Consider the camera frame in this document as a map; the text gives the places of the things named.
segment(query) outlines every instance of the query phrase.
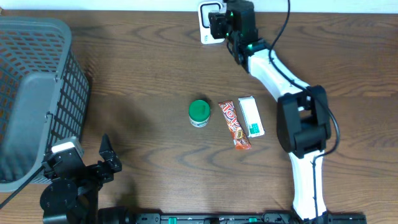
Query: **white backdrop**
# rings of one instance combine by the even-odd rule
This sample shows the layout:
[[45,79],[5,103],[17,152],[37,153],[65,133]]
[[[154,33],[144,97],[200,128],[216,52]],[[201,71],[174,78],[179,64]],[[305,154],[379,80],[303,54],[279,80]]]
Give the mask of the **white backdrop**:
[[[256,11],[285,12],[286,0],[252,0]],[[398,0],[290,0],[292,12],[398,13]],[[1,0],[3,9],[196,11],[203,0]]]

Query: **green lid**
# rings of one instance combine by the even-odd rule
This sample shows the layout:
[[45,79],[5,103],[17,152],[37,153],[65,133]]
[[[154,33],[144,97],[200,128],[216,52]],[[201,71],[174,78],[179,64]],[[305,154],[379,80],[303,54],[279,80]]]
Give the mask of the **green lid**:
[[195,100],[189,106],[189,117],[196,121],[206,121],[210,117],[210,106],[203,100]]

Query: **blue-gray basket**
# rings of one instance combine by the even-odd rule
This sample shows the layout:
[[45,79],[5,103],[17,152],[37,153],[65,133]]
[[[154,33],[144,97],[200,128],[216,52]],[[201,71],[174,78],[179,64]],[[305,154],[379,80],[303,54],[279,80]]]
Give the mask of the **blue-gray basket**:
[[71,42],[62,21],[0,17],[0,192],[25,182],[55,142],[81,137],[90,86]]

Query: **jar with green lid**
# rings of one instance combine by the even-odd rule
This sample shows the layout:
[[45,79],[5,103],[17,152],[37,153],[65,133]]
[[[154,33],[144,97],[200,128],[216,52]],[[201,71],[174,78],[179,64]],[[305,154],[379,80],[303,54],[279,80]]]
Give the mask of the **jar with green lid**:
[[210,106],[204,100],[195,100],[189,106],[189,120],[194,127],[206,126],[210,118]]

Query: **brown wooden surface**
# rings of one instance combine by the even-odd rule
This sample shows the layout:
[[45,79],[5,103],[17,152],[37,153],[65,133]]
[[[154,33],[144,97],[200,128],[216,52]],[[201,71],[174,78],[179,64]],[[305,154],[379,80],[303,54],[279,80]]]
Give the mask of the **brown wooden surface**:
[[[292,168],[275,134],[276,103],[224,44],[200,43],[197,13],[4,14],[56,17],[72,29],[74,53],[94,79],[84,161],[100,159],[101,135],[108,133],[123,162],[101,190],[100,207],[165,213],[290,208]],[[273,40],[284,18],[258,14],[260,34]],[[397,35],[398,15],[292,14],[276,46],[298,77],[326,88],[340,124],[341,146],[323,165],[327,207],[364,212],[368,223],[398,222]],[[211,119],[197,129],[188,106],[203,95],[211,100]],[[237,151],[217,102],[237,106],[238,97],[249,95],[266,135],[251,139],[253,149]],[[244,124],[240,109],[238,116]],[[0,211],[0,223],[40,223],[45,187],[29,185]]]

